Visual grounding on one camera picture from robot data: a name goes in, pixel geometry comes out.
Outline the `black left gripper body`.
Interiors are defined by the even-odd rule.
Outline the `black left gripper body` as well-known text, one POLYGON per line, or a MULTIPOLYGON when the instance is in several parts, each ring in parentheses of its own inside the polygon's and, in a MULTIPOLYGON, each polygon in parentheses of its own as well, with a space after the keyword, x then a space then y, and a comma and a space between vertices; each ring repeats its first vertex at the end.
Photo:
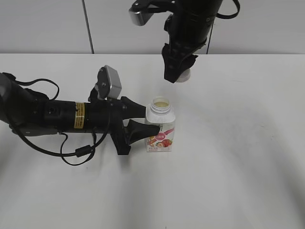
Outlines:
POLYGON ((100 134, 109 134, 117 154, 126 156, 131 150, 124 133, 123 120, 127 119, 127 107, 130 99, 96 100, 87 103, 87 129, 100 134))

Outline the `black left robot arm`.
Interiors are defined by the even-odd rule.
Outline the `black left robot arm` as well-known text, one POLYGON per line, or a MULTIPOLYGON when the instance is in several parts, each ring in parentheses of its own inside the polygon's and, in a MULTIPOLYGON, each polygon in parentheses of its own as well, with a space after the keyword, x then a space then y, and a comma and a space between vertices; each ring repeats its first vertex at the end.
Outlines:
POLYGON ((138 123, 146 108, 125 96, 117 73, 101 68, 88 102, 61 101, 29 88, 10 73, 0 75, 0 119, 29 146, 30 136, 58 133, 110 135, 119 155, 131 144, 157 135, 160 127, 138 123))

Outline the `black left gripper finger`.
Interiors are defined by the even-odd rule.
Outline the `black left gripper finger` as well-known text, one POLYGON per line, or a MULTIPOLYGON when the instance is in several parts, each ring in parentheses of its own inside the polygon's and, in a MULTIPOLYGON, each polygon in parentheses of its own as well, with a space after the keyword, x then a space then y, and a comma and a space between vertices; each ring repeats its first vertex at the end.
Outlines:
POLYGON ((130 120, 125 128, 125 139, 128 145, 139 140, 158 135, 160 127, 158 125, 147 125, 130 120))
POLYGON ((145 106, 137 104, 126 96, 122 96, 120 101, 122 104, 121 115, 123 119, 145 118, 145 106))

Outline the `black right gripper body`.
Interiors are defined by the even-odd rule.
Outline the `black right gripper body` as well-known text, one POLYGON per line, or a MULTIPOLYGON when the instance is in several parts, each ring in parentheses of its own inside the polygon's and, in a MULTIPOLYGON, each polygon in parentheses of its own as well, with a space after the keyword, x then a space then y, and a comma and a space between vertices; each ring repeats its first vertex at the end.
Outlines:
POLYGON ((164 24, 169 41, 164 45, 165 59, 196 59, 205 46, 214 22, 213 13, 173 13, 164 24))

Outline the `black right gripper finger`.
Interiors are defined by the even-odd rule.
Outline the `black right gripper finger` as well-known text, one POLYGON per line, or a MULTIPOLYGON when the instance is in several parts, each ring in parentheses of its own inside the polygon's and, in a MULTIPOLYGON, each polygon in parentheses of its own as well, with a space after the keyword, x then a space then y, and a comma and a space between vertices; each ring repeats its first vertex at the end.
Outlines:
POLYGON ((162 49, 164 62, 164 79, 175 83, 186 69, 177 49, 172 49, 169 44, 165 44, 162 49))
POLYGON ((183 72, 190 69, 195 64, 197 57, 198 55, 194 55, 194 54, 183 55, 183 72))

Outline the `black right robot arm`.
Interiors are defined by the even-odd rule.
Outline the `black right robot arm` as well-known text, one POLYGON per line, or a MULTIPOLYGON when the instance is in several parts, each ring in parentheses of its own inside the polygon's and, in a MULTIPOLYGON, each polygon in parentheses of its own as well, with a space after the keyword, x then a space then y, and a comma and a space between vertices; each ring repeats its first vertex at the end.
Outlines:
POLYGON ((174 2, 174 11, 164 25, 169 34, 169 42, 162 49, 165 80, 175 83, 194 65, 197 58, 194 53, 205 45, 221 4, 221 0, 174 2))

